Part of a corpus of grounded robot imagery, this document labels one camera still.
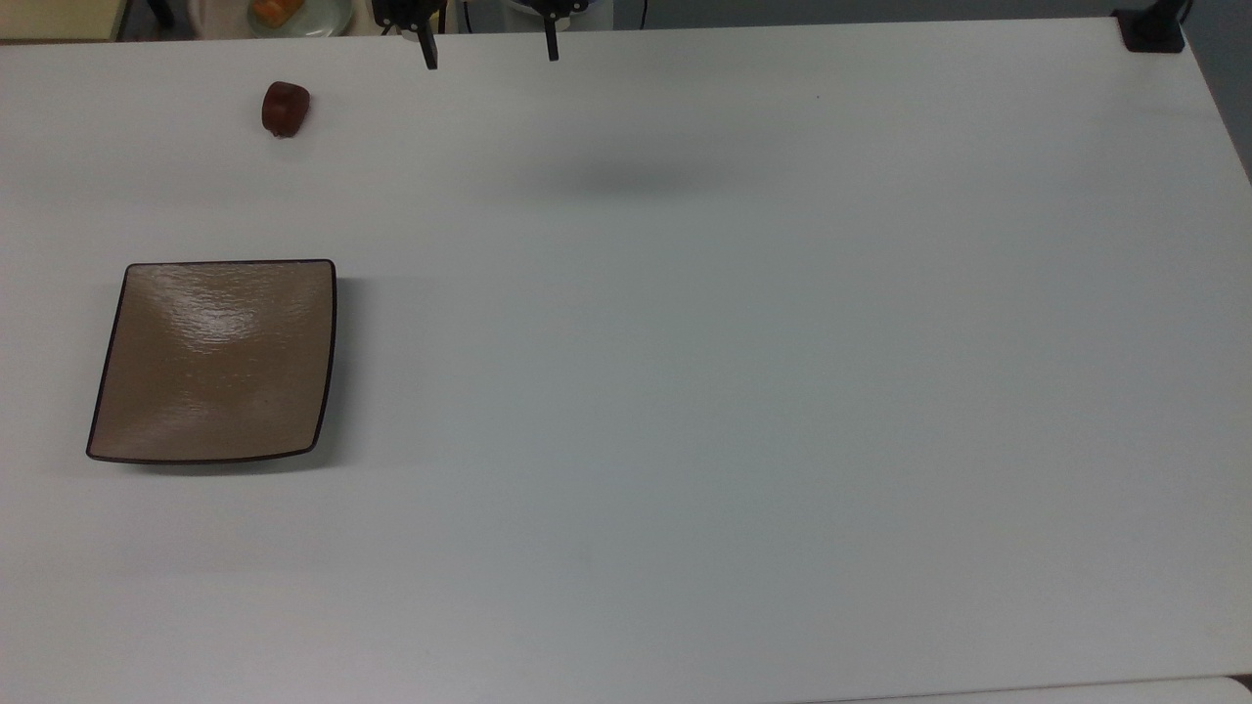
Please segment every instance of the white table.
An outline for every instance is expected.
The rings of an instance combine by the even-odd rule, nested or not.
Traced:
[[[1252,670],[1252,189],[1189,53],[1103,19],[561,46],[0,49],[0,693]],[[287,142],[275,79],[314,94]],[[270,257],[343,277],[319,450],[89,461],[123,268]]]

